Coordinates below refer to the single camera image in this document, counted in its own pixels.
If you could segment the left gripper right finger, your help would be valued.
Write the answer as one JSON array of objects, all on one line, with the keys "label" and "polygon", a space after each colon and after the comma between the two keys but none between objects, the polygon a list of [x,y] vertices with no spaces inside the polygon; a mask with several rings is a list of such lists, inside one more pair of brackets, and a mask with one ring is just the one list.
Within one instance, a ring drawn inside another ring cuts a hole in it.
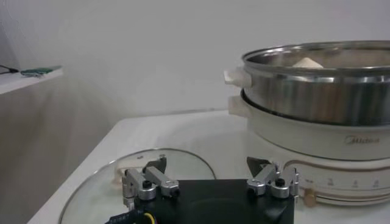
[{"label": "left gripper right finger", "polygon": [[299,196],[299,173],[295,167],[281,169],[269,160],[249,156],[246,162],[252,174],[247,180],[248,193],[259,197],[269,191],[279,199]]}]

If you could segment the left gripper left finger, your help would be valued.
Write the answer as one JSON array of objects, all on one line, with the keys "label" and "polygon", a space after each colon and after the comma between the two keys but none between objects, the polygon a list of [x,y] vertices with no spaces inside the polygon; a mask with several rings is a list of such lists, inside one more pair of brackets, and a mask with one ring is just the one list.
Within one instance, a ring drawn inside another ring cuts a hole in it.
[{"label": "left gripper left finger", "polygon": [[176,199],[180,195],[178,180],[165,175],[166,158],[162,156],[149,161],[142,169],[125,167],[121,169],[123,204],[129,209],[135,208],[135,201],[150,202],[162,197]]}]

